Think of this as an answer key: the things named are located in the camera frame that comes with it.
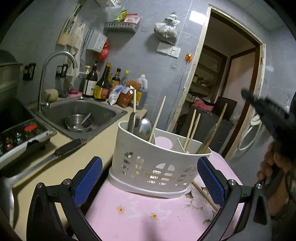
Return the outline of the person right hand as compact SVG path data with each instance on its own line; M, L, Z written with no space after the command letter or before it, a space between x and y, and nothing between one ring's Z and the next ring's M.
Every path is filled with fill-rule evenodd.
M265 177L270 177L273 173L272 166L276 164L286 174L292 169L291 162L281 157L278 153L273 151L273 142L269 144L268 150L264 155L264 160L259 165L257 172L257 180L263 180ZM269 198L268 205L271 216L275 216L288 203L289 197L285 186L285 176L283 176L280 185Z

